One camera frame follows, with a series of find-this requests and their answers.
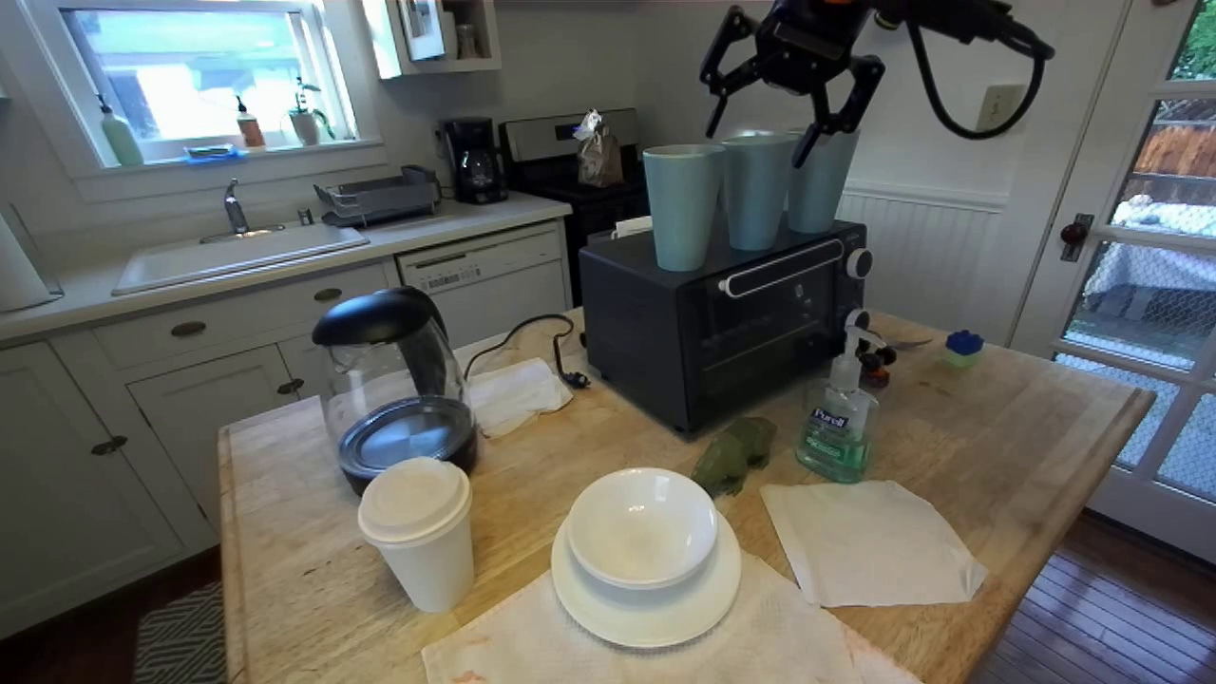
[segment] outlet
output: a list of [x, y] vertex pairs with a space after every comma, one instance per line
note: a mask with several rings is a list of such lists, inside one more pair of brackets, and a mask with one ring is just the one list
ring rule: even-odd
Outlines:
[[992, 85], [986, 91], [986, 102], [981, 102], [981, 114], [975, 114], [975, 129], [1005, 126], [1020, 112], [1024, 98], [1026, 98], [1024, 85]]

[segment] wall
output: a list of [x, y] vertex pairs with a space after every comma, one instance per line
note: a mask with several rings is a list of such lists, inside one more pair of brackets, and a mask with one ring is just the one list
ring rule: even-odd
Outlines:
[[[635, 102], [635, 22], [622, 3], [537, 3], [504, 0], [497, 8], [503, 71], [488, 78], [412, 78], [379, 85], [361, 42], [359, 3], [332, 3], [338, 51], [352, 57], [352, 98], [370, 98], [375, 112], [386, 165], [348, 167], [321, 178], [250, 178], [243, 200], [250, 221], [288, 221], [310, 205], [310, 181], [371, 178], [399, 165], [441, 167], [433, 121], [454, 114], [556, 114], [585, 107], [632, 107]], [[0, 200], [13, 200], [42, 250], [55, 262], [76, 262], [99, 245], [147, 245], [199, 237], [222, 217], [222, 192], [212, 175], [231, 170], [180, 170], [157, 199], [96, 200], [60, 167], [51, 138], [71, 126], [66, 114], [42, 114], [31, 107], [28, 89], [39, 89], [39, 69], [14, 69], [42, 60], [31, 36], [20, 36], [14, 3], [0, 3], [0, 85], [13, 102], [0, 107]]]
[[[645, 0], [639, 107], [651, 141], [703, 138], [713, 102], [694, 71], [726, 8], [730, 0]], [[760, 21], [772, 3], [745, 0], [742, 8]], [[863, 29], [855, 53], [879, 53], [884, 80], [858, 129], [840, 217], [870, 224], [879, 246], [870, 304], [1011, 340], [1122, 8], [1126, 0], [1015, 0], [1020, 22], [1051, 42], [1058, 60], [1048, 60], [1030, 119], [998, 141], [949, 138], [929, 112], [906, 29]], [[1030, 60], [1005, 45], [929, 40], [929, 51], [946, 112], [965, 126], [973, 126], [987, 85], [1026, 85], [1030, 78]], [[722, 129], [806, 129], [806, 121], [806, 98], [760, 85], [730, 102]]]

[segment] stacked plates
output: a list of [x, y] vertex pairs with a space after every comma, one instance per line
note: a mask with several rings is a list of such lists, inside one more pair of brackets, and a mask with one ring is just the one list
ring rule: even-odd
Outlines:
[[666, 650], [735, 603], [742, 546], [680, 473], [627, 469], [588, 484], [550, 545], [556, 593], [588, 635]]

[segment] butcher block countertop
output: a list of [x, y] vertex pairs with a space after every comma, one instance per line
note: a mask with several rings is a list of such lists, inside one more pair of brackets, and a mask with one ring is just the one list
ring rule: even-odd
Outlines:
[[[925, 347], [899, 355], [894, 385], [879, 394], [870, 480], [897, 480], [940, 506], [987, 566], [987, 582], [968, 603], [837, 608], [837, 616], [916, 678], [965, 680], [1150, 394], [998, 347], [956, 369], [943, 361], [940, 330], [889, 314], [879, 314], [875, 330]], [[544, 355], [546, 330], [527, 327], [490, 366]], [[760, 484], [816, 484], [791, 461], [806, 389], [745, 409], [777, 421], [777, 451], [742, 496], [717, 499], [742, 546], [785, 577]], [[546, 575], [546, 546], [583, 488], [616, 469], [692, 473], [707, 442], [709, 433], [680, 442], [602, 382], [560, 414], [479, 442], [475, 587], [454, 613], [427, 616], [359, 534], [359, 499], [338, 474], [321, 398], [236, 421], [222, 433], [229, 678], [427, 680], [427, 642]]]

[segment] kitchen faucet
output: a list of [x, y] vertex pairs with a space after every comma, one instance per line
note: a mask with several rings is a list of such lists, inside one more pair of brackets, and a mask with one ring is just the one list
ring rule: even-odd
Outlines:
[[243, 205], [236, 199], [236, 181], [229, 181], [229, 192], [226, 192], [226, 217], [229, 217], [231, 237], [250, 232], [250, 221], [243, 217]]

